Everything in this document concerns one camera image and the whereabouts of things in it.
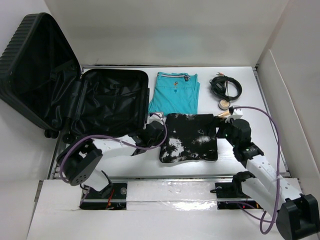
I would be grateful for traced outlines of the turquoise shorts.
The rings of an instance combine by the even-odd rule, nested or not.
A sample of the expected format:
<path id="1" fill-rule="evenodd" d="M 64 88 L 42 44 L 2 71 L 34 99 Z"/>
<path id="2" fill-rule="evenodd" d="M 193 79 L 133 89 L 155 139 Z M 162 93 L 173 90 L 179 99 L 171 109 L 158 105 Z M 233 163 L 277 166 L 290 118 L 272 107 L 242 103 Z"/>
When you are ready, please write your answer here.
<path id="1" fill-rule="evenodd" d="M 168 114 L 198 113 L 200 83 L 198 75 L 158 72 L 148 112 Z"/>

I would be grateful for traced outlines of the black white tie-dye shirt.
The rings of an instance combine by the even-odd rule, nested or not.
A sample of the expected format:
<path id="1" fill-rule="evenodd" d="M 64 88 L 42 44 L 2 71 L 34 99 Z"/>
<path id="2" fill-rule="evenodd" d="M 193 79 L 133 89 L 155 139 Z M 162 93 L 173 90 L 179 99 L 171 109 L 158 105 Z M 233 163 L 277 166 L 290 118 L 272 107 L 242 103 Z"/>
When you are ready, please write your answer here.
<path id="1" fill-rule="evenodd" d="M 167 138 L 159 153 L 162 163 L 218 160 L 218 124 L 213 114 L 170 113 L 165 124 Z"/>

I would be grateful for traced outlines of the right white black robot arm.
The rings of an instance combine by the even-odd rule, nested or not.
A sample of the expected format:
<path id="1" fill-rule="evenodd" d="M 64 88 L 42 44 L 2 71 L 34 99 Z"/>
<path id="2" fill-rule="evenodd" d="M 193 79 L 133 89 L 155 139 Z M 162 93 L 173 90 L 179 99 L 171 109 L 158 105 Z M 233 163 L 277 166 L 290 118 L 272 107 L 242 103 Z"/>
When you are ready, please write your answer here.
<path id="1" fill-rule="evenodd" d="M 222 119 L 217 138 L 226 139 L 245 171 L 233 176 L 231 191 L 237 197 L 246 195 L 271 215 L 285 240 L 300 240 L 320 231 L 317 199 L 303 194 L 277 173 L 264 152 L 252 142 L 250 124 L 244 119 Z"/>

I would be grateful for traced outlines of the round beige powder compact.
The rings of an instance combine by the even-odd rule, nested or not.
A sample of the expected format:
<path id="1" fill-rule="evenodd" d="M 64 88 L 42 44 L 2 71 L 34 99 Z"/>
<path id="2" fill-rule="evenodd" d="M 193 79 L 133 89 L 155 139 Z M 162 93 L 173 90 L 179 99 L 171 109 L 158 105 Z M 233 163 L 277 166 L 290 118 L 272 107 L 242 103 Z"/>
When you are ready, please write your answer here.
<path id="1" fill-rule="evenodd" d="M 226 101 L 224 99 L 220 100 L 219 103 L 218 103 L 218 107 L 221 110 L 227 110 L 230 107 L 230 105 L 231 105 L 230 102 Z"/>

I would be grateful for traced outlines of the gold makeup brush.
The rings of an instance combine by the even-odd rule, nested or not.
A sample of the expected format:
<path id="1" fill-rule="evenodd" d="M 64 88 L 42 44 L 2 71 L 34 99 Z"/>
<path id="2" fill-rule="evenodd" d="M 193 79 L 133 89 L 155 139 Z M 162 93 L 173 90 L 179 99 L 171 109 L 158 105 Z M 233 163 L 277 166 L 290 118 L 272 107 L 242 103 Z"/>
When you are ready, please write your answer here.
<path id="1" fill-rule="evenodd" d="M 229 112 L 229 111 L 224 111 L 224 112 L 218 114 L 217 116 L 218 116 L 219 118 L 227 118 L 229 115 L 230 115 L 230 112 Z"/>

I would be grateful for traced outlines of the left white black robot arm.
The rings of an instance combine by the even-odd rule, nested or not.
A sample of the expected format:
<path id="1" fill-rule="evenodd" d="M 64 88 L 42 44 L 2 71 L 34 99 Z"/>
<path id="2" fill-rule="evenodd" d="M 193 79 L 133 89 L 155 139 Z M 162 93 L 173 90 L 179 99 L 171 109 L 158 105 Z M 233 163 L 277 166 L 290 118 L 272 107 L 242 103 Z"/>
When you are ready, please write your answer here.
<path id="1" fill-rule="evenodd" d="M 114 189 L 110 177 L 99 163 L 116 157 L 134 157 L 153 150 L 165 141 L 167 127 L 162 119 L 144 129 L 122 137 L 86 135 L 68 146 L 57 158 L 61 179 L 71 186 L 81 186 L 86 193 L 105 199 Z"/>

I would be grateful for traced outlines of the black wired headphones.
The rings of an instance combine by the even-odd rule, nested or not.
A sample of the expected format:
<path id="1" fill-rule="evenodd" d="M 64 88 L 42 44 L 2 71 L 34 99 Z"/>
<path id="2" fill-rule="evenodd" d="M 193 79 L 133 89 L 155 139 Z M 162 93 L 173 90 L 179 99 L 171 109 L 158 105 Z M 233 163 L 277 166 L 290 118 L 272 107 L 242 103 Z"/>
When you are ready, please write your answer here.
<path id="1" fill-rule="evenodd" d="M 229 83 L 234 85 L 237 94 L 235 96 L 229 95 Z M 221 72 L 216 74 L 216 77 L 209 80 L 210 90 L 218 98 L 227 102 L 237 100 L 243 92 L 242 85 L 234 78 L 229 77 Z"/>

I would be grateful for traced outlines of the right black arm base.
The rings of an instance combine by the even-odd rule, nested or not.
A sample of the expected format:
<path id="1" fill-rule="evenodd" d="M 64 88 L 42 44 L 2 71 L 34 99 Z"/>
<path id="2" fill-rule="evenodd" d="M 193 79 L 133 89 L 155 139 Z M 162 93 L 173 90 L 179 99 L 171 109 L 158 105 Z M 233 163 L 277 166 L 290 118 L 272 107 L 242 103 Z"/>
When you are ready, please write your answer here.
<path id="1" fill-rule="evenodd" d="M 216 182 L 210 193 L 216 195 L 218 210 L 253 210 L 262 207 L 249 196 L 238 193 L 231 182 Z"/>

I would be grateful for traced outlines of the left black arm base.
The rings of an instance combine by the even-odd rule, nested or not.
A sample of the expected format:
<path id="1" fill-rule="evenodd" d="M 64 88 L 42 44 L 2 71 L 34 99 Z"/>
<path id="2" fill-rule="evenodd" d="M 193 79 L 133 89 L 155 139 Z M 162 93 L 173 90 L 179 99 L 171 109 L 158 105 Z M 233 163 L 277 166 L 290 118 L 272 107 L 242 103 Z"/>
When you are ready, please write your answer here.
<path id="1" fill-rule="evenodd" d="M 83 187 L 79 208 L 82 210 L 126 210 L 128 184 L 126 182 L 113 183 L 112 190 L 102 196 L 94 189 L 87 191 Z"/>

